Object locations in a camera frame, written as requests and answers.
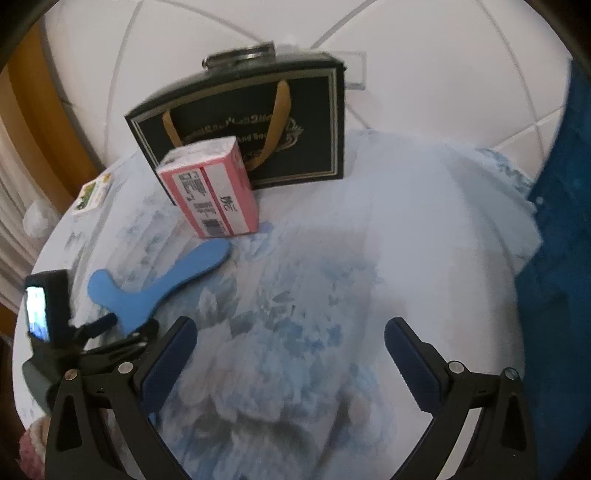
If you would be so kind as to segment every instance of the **white label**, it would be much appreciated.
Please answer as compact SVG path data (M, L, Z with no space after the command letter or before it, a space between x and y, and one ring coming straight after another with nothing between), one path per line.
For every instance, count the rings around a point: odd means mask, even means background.
M207 236L229 235L199 169L175 173L173 178L201 230Z
M248 226L244 220L244 215L240 210L240 205L236 199L236 193L232 187L232 183L228 178L226 167L223 163L216 163L205 167L205 173L209 178L209 183L212 185L217 201L223 209L226 219L230 224L235 235L248 232Z

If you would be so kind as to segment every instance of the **small packet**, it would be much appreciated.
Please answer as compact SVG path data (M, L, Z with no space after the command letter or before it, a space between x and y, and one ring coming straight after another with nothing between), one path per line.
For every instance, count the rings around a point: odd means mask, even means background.
M258 230L258 207L236 137L175 148L156 173L199 237Z
M111 188L111 174L105 173L94 180L85 183L80 189L78 198L74 201L72 215L79 215L100 207Z

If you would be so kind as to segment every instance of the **red stripe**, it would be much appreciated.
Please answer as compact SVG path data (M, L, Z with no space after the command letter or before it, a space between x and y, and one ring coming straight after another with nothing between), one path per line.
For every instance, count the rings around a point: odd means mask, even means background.
M226 225L228 232L230 232L230 235L234 235L234 231L232 230L232 227L230 226L230 222L228 222L228 219L226 218L226 214L223 212L223 208L221 207L220 203L217 201L216 193L213 191L212 183L209 181L209 177L207 176L207 173L205 173L205 168L199 167L199 170L201 170L201 175L203 175L203 179L205 180L205 185L207 185L207 188L209 189L209 193L212 195L213 201L216 202L217 211L220 212L220 215L222 215L222 220L223 220L224 224Z

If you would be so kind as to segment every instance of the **gold border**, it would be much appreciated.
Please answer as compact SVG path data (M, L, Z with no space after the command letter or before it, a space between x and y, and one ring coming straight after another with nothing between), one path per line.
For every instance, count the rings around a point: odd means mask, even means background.
M141 128L139 127L139 122L147 120L148 118L152 118L159 113L164 113L167 110L173 109L180 105L185 105L186 103L193 102L195 100L199 100L200 98L204 98L210 95L217 95L218 93L229 92L231 90L236 90L243 87L248 87L252 85L260 85L261 83L268 83L268 82L278 82L279 80L295 80L301 78L316 78L316 77L328 77L329 80L329 108L330 108L330 120L331 120L331 129L330 129L330 155L331 155L331 164L332 168L328 171L323 172L314 172L314 173L305 173L305 174L297 174L297 175L287 175L284 177L274 177L272 179L266 179L261 181L253 181L254 186L265 185L268 183L273 183L276 181L288 181L288 180L304 180L304 179L311 179L320 176L330 176L337 174L337 145L335 144L337 138L337 129L338 129L338 119L336 118L337 112L337 105L336 105L336 69L306 69L306 70L292 70L286 72L278 72L278 73L270 73L263 76L256 76L250 77L247 79L236 80L234 82L224 83L222 85L216 85L215 87L210 87L207 89L199 90L198 92L191 93L189 95L185 95L183 97L171 100L170 102L163 103L162 105L158 105L156 108L153 108L147 112L144 112L135 118L130 119L130 123L133 126L135 132L137 133L138 138L140 139L142 146L145 148L146 152L148 153L149 158L147 159L154 168L158 167L158 161L156 160L156 155L152 151L150 144L148 143L144 133L142 132Z

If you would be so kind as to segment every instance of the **white curtain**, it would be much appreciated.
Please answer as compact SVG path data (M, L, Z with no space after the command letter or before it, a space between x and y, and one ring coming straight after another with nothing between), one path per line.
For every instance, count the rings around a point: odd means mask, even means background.
M25 277L41 244L29 238L22 219L35 200L45 196L32 180L0 118L0 303L17 313Z

